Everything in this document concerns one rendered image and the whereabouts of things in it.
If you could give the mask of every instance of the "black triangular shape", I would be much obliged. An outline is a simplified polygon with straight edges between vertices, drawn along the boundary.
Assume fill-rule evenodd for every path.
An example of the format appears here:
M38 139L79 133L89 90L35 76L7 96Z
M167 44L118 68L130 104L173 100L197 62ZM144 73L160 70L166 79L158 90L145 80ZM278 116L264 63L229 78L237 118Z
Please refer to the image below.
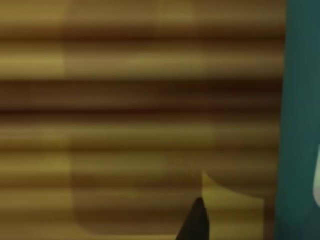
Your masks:
M204 200L199 197L192 205L175 240L209 240L210 224Z

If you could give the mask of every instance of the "teal vertical strip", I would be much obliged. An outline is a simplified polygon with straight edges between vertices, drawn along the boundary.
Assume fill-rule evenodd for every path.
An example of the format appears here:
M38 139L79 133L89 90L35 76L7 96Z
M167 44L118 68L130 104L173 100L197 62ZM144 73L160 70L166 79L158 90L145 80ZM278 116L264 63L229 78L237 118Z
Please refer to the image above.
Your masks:
M320 229L313 198L320 143L320 0L286 4L275 239L319 240L312 226Z

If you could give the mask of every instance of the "wooden background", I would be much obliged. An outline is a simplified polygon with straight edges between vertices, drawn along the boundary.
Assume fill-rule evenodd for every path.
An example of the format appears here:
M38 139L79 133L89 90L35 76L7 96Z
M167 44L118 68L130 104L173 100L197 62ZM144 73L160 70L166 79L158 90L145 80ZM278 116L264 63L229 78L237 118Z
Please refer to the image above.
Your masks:
M284 0L0 0L0 238L272 239Z

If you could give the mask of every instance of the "wooden wall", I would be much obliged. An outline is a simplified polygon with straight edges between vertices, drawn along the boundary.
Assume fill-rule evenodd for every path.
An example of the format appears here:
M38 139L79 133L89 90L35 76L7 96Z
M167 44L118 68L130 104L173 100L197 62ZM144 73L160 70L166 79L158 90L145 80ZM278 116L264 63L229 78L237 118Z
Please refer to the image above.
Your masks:
M271 240L284 0L0 0L0 237Z

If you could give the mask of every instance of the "brown wooden surface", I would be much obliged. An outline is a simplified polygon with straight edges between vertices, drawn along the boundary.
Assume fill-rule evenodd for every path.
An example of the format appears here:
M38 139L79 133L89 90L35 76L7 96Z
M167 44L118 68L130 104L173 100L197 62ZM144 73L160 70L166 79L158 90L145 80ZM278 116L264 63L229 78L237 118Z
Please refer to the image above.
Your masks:
M0 238L271 240L284 0L0 0Z

